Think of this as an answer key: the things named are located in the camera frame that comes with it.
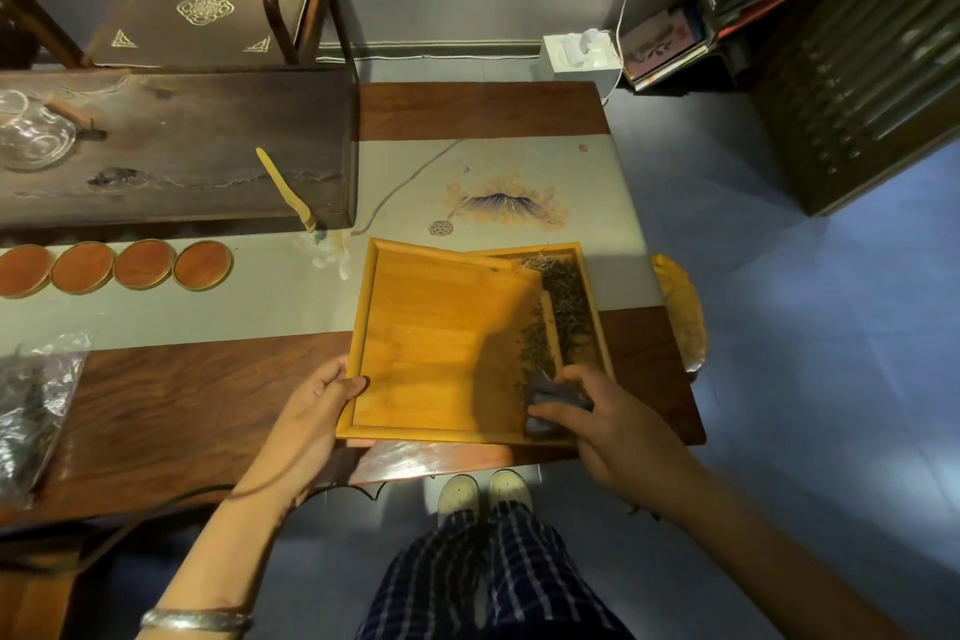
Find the person's right hand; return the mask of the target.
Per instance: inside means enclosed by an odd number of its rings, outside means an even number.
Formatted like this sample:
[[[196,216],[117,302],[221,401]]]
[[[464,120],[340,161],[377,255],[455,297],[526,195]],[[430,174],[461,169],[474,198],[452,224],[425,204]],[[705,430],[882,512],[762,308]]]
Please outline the person's right hand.
[[[593,403],[594,431],[570,431],[588,473],[632,505],[686,520],[713,478],[665,420],[594,367],[566,366],[556,382]]]

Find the person's left hand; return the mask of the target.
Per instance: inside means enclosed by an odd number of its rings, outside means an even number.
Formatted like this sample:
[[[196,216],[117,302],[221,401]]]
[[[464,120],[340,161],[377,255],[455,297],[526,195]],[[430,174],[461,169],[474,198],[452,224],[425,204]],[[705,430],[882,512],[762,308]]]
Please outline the person's left hand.
[[[292,392],[266,441],[236,484],[232,497],[269,499],[288,509],[298,503],[328,463],[346,404],[324,404],[325,385],[346,377],[349,356],[321,364]]]

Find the yellow wooden tray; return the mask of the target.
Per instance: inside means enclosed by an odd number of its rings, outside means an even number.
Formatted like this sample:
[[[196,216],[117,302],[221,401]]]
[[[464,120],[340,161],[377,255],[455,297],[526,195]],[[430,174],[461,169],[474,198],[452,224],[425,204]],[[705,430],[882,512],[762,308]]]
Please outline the yellow wooden tray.
[[[568,448],[528,434],[525,393],[562,352],[549,293],[522,259],[571,244],[458,252],[373,237],[346,374],[368,379],[341,440]]]

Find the person's right forearm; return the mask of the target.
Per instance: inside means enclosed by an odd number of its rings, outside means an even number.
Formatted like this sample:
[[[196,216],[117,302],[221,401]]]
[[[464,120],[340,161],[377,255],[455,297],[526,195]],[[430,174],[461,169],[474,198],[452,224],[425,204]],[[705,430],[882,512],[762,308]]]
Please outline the person's right forearm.
[[[633,491],[638,503],[680,526],[788,640],[909,640],[709,471],[655,476]]]

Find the person's left forearm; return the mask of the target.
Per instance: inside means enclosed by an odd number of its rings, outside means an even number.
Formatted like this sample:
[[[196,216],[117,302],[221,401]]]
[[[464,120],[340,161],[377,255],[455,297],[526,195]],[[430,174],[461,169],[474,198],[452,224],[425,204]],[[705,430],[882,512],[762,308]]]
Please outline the person's left forearm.
[[[135,640],[244,640],[283,508],[231,492],[209,519]]]

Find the person's right white shoe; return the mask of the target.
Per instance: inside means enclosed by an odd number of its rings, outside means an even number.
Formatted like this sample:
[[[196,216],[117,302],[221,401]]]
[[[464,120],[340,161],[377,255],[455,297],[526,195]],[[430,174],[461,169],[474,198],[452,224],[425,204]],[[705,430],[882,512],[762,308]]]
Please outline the person's right white shoe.
[[[526,481],[520,473],[510,468],[499,469],[491,475],[487,502],[491,510],[516,504],[533,513],[532,495]]]

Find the person's white shoe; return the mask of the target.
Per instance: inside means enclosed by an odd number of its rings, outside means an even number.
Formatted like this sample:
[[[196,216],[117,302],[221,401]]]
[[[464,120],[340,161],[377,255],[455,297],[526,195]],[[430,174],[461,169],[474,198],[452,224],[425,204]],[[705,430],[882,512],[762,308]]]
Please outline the person's white shoe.
[[[481,489],[474,476],[460,474],[451,477],[439,490],[437,498],[438,524],[443,524],[458,513],[475,517],[481,513]]]
[[[520,473],[510,468],[499,469],[491,475],[487,502],[491,510],[516,504],[533,513],[532,495],[526,481]]]

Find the grey lotus print table runner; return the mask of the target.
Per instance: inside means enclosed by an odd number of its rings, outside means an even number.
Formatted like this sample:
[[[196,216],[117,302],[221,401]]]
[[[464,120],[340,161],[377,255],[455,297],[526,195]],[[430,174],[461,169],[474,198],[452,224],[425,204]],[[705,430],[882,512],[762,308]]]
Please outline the grey lotus print table runner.
[[[664,304],[611,135],[365,141],[359,175],[346,281],[313,265],[303,230],[227,235],[233,268],[207,291],[169,277],[0,298],[0,352],[80,331],[95,350],[349,331],[369,237],[457,251],[579,243],[599,311]]]

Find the person's left white shoe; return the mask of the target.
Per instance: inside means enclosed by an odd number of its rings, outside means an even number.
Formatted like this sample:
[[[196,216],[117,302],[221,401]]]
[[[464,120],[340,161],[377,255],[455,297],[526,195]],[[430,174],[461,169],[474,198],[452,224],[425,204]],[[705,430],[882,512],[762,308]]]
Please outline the person's left white shoe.
[[[451,477],[439,490],[437,498],[438,524],[443,524],[458,513],[475,517],[481,513],[481,489],[474,476],[460,474]]]

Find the yellow cloth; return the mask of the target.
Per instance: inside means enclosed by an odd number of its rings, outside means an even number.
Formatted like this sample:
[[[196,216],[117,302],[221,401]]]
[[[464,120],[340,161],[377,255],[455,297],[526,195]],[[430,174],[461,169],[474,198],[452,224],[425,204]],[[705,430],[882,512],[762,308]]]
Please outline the yellow cloth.
[[[651,257],[667,316],[683,367],[694,382],[709,353],[709,336],[702,303],[690,274],[665,254]]]

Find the plaid trousers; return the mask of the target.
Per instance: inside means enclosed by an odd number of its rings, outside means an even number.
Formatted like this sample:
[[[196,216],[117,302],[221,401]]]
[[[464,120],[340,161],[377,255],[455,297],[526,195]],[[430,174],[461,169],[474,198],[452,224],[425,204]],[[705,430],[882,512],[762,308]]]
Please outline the plaid trousers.
[[[355,640],[636,640],[551,525],[510,500],[443,518],[390,562]]]

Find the round wooden coaster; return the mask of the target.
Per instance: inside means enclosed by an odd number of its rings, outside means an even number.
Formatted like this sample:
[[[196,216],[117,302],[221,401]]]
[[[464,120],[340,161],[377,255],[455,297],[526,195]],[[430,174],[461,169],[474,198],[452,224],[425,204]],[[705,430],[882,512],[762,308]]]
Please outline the round wooden coaster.
[[[50,272],[51,285],[66,295],[92,294],[114,277],[116,253],[96,241],[77,243],[56,257]]]
[[[186,291],[201,293],[222,284],[233,267],[234,255],[227,246],[215,240],[201,240],[176,256],[172,277]]]
[[[49,283],[56,256],[46,247],[23,244],[0,254],[0,298],[25,298]]]
[[[113,279],[130,291],[148,291],[171,276],[176,258],[176,249],[164,240],[138,240],[114,259]]]

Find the yellow bamboo tea scoop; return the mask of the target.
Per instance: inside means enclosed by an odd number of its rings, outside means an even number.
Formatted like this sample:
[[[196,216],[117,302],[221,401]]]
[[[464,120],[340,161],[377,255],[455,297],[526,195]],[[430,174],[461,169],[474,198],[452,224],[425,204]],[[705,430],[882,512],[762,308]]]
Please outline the yellow bamboo tea scoop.
[[[255,153],[283,201],[296,213],[304,230],[309,234],[315,234],[317,221],[310,207],[286,182],[279,168],[264,149],[257,147]]]

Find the dark wooden tea board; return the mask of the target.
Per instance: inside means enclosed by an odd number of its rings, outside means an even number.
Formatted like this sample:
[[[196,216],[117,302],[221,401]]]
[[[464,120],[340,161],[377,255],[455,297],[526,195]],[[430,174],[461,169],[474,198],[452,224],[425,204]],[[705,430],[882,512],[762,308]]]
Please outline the dark wooden tea board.
[[[342,67],[3,71],[0,90],[58,98],[94,125],[48,167],[0,164],[0,233],[294,221],[258,149],[319,229],[354,225],[359,91]]]

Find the dark wooden slatted cabinet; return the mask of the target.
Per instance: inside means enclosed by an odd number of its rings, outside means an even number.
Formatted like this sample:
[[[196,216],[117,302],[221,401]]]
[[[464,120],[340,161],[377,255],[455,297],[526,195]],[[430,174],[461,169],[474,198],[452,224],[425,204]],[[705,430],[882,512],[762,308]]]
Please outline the dark wooden slatted cabinet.
[[[798,207],[829,215],[960,137],[960,0],[802,0],[750,98]]]

